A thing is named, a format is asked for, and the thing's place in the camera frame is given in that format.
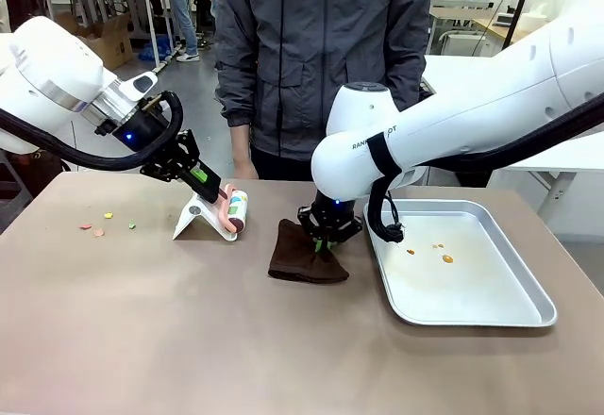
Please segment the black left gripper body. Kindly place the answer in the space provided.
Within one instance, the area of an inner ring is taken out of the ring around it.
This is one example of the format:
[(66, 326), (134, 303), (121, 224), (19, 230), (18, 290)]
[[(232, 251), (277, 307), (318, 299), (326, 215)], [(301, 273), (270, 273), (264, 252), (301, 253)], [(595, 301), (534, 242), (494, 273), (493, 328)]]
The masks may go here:
[(179, 98), (143, 99), (121, 124), (105, 119), (95, 128), (101, 137), (112, 136), (133, 154), (122, 158), (105, 158), (96, 169), (125, 171), (145, 163), (177, 163), (176, 136), (184, 120)]

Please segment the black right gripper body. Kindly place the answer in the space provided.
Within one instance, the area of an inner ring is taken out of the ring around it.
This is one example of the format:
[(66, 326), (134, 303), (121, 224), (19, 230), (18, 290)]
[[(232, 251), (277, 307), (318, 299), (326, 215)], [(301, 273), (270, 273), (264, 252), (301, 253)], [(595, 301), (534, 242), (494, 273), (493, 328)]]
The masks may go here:
[(310, 222), (322, 230), (340, 230), (355, 220), (355, 202), (332, 199), (320, 191), (310, 206)]

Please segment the person's right hand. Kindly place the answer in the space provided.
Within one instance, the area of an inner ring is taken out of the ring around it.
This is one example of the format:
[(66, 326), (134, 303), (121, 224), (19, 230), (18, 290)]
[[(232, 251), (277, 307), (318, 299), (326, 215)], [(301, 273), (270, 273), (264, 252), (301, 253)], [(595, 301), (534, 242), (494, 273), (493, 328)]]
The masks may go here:
[(258, 172), (252, 162), (249, 145), (232, 146), (234, 176), (238, 179), (258, 179)]

